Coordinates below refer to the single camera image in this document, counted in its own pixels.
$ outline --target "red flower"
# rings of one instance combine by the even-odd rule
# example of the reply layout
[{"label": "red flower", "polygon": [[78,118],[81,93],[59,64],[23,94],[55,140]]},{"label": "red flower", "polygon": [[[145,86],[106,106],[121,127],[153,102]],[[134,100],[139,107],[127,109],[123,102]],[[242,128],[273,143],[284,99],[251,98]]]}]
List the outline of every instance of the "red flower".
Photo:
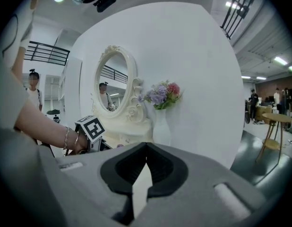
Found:
[{"label": "red flower", "polygon": [[170,93],[174,93],[175,95],[178,95],[180,94],[180,87],[178,86],[178,84],[173,82],[168,85],[168,91]]}]

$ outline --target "gray plastic surface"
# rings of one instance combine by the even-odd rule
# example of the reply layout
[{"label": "gray plastic surface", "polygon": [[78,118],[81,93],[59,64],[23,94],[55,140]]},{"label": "gray plastic surface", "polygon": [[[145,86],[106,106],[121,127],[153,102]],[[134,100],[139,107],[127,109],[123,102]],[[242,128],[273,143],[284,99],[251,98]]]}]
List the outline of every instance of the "gray plastic surface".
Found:
[{"label": "gray plastic surface", "polygon": [[[100,167],[136,145],[54,158],[49,148],[35,145],[24,134],[0,130],[0,173],[17,199],[45,226],[120,227],[123,225],[111,217],[123,211],[127,197],[109,190],[100,176]],[[227,184],[251,212],[264,204],[265,198],[255,187],[219,163],[176,148],[156,146],[182,159],[189,175],[174,194],[149,199],[130,226],[239,226],[214,190],[219,183]],[[65,172],[59,169],[59,165],[74,162],[83,166]]]}]

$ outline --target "bracelet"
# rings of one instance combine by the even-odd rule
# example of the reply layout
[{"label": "bracelet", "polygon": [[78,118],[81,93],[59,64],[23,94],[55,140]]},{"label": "bracelet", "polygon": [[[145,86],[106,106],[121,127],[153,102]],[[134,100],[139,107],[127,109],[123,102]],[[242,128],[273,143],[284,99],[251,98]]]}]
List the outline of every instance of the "bracelet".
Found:
[{"label": "bracelet", "polygon": [[76,145],[77,145],[77,141],[78,141],[78,139],[79,139],[79,132],[78,132],[78,135],[77,135],[77,138],[76,138],[76,141],[75,141],[75,147],[76,147]]},{"label": "bracelet", "polygon": [[67,149],[67,139],[68,139],[68,136],[69,136],[69,127],[67,127],[67,132],[66,132],[66,135],[65,135],[64,148],[63,149]]}]

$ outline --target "railing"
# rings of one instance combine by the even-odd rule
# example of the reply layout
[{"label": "railing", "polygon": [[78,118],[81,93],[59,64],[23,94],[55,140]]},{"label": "railing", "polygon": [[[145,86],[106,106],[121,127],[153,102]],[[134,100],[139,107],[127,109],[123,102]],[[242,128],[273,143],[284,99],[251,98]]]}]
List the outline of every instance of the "railing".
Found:
[{"label": "railing", "polygon": [[123,74],[123,73],[121,73],[121,72],[119,72],[119,71],[117,71],[109,66],[103,67],[103,69],[101,71],[101,76],[127,84],[128,77],[125,74]]},{"label": "railing", "polygon": [[28,49],[25,53],[24,60],[42,61],[52,64],[65,66],[69,56],[68,50],[52,46],[49,44],[42,44],[35,41],[30,41]]},{"label": "railing", "polygon": [[230,40],[231,36],[241,23],[241,21],[246,17],[249,12],[249,7],[254,0],[232,0],[231,5],[228,9],[226,18],[221,26],[227,38]]}]

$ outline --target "round wooden table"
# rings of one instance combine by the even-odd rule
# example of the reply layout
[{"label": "round wooden table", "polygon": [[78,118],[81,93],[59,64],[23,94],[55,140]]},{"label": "round wooden table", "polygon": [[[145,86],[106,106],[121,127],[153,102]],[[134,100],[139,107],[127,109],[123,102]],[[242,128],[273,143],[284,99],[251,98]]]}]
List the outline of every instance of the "round wooden table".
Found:
[{"label": "round wooden table", "polygon": [[[287,116],[287,115],[277,114],[277,113],[263,113],[262,116],[266,119],[269,119],[270,123],[269,123],[269,129],[268,129],[266,139],[263,141],[263,147],[262,147],[256,161],[258,161],[262,157],[263,152],[264,152],[265,148],[267,147],[267,148],[272,149],[272,150],[277,150],[277,149],[279,150],[279,156],[278,156],[278,162],[277,162],[277,164],[278,164],[279,159],[280,159],[280,155],[282,153],[282,147],[283,147],[283,124],[292,122],[292,118]],[[274,129],[274,126],[276,125],[276,122],[277,122],[277,129],[278,129],[279,123],[281,124],[280,143],[278,143],[275,140],[276,134],[277,134],[277,129],[276,129],[274,140],[270,139],[271,134],[272,134],[273,129]]]}]

